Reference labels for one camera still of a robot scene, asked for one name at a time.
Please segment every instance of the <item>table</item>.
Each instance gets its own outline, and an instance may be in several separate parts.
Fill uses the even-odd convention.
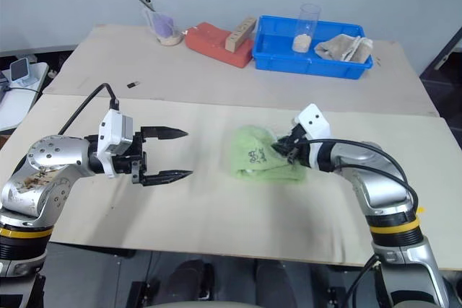
[[[359,80],[244,69],[177,46],[160,45],[147,27],[97,26],[44,93],[88,95],[110,82],[118,97],[214,105],[438,116],[396,41],[374,42],[374,67]],[[128,88],[131,82],[138,86]]]
[[[5,144],[0,182],[41,136],[56,133],[84,98],[45,94]],[[335,174],[310,170],[301,185],[240,181],[226,171],[227,136],[254,124],[286,133],[294,110],[121,99],[139,126],[190,133],[149,140],[148,172],[193,170],[170,185],[142,187],[123,176],[77,181],[52,240],[81,245],[200,252],[317,263],[362,265],[370,234],[352,187]],[[97,97],[67,135],[97,132],[108,98]],[[462,151],[442,118],[326,112],[339,138],[375,141],[402,164],[426,211],[420,215],[441,268],[462,269],[459,237]]]
[[[30,73],[38,78],[38,81],[25,88],[40,91],[48,72],[47,63],[30,64]],[[9,77],[9,70],[3,71]],[[18,83],[11,83],[11,88],[22,88]],[[25,118],[30,108],[37,100],[38,93],[30,90],[13,89],[7,92],[0,103],[0,131],[16,128]]]

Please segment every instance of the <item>blue plastic tray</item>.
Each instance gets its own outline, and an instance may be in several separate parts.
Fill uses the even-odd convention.
[[[260,17],[252,50],[257,69],[358,79],[365,69],[372,68],[371,56],[360,64],[322,59],[314,51],[319,42],[330,40],[338,34],[365,36],[361,26],[319,21],[310,50],[296,53],[292,50],[296,24],[297,20],[293,18]]]

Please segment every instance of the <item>floor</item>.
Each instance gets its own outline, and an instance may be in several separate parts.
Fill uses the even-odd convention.
[[[162,282],[186,260],[212,263],[216,272],[215,299],[256,303],[253,280],[254,259],[174,252],[136,251],[130,258],[50,243],[41,274],[46,276],[45,307],[124,308],[132,281]],[[313,290],[319,278],[329,286],[349,287],[359,268],[329,267],[308,263],[282,262],[295,293],[298,307],[320,305]],[[358,288],[358,307],[378,308],[372,273]],[[450,292],[450,307],[462,307]]]

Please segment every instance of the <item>black cable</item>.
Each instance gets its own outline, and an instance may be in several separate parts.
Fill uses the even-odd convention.
[[[373,256],[370,257],[370,259],[365,263],[365,265],[361,268],[361,271],[359,272],[358,276],[354,280],[353,284],[349,287],[344,301],[342,302],[340,308],[346,308],[348,306],[348,300],[350,296],[353,294],[353,291],[356,290],[358,284],[364,277],[364,275],[375,265],[375,263],[378,261],[378,256],[374,254]]]
[[[79,108],[76,109],[74,114],[70,117],[70,119],[64,124],[63,128],[58,132],[58,135],[64,134],[64,132],[67,130],[69,126],[71,126],[72,122],[74,122],[75,118],[81,113],[81,111],[85,108],[85,106],[88,105],[90,101],[98,94],[103,88],[106,88],[108,90],[108,93],[110,95],[110,102],[109,102],[109,108],[112,108],[113,110],[118,110],[118,100],[110,87],[109,84],[103,83],[98,86],[97,89],[95,89],[92,94],[90,94],[87,99],[84,100],[84,102],[79,106]]]
[[[393,158],[390,154],[388,154],[386,151],[383,151],[382,149],[379,149],[375,146],[372,146],[370,144],[365,144],[364,142],[358,142],[358,141],[350,141],[350,140],[341,140],[338,138],[317,138],[314,140],[307,140],[309,144],[351,144],[352,146],[357,146],[357,147],[362,147],[369,149],[370,151],[374,151],[375,153],[379,153],[381,156],[385,157],[388,159],[399,171],[401,176],[403,177],[403,181],[407,183],[407,177],[406,173],[404,173],[403,167],[396,161],[395,158]]]
[[[352,308],[357,308],[358,286],[359,285],[356,285],[356,288],[354,288],[354,290],[353,290]]]
[[[19,87],[7,87],[4,89],[5,92],[9,92],[10,90],[12,89],[22,89],[22,90],[30,90],[31,92],[34,92],[34,93],[37,93],[37,94],[40,94],[39,91],[37,90],[34,90],[34,89],[31,89],[31,88],[19,88]]]
[[[151,264],[152,264],[152,251],[151,251],[151,254],[149,256],[149,262],[147,264],[147,269],[146,269],[146,275],[144,276],[144,282],[147,283],[147,277],[149,275],[149,269],[151,268]]]
[[[391,173],[376,169],[374,167],[364,166],[364,165],[340,164],[340,165],[335,166],[334,170],[340,170],[343,168],[352,168],[352,169],[371,171],[371,172],[377,173],[378,175],[382,175],[384,177],[387,177],[390,180],[397,182],[400,186],[402,186],[403,188],[407,189],[410,192],[412,196],[412,209],[414,210],[414,213],[417,212],[417,207],[419,206],[419,197],[417,196],[416,191],[407,182],[400,180],[396,176],[393,176]]]

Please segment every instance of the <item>green cloth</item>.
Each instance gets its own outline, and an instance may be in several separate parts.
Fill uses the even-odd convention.
[[[230,167],[242,179],[264,182],[301,182],[306,168],[291,165],[271,145],[276,138],[269,131],[256,126],[237,129],[230,143]]]

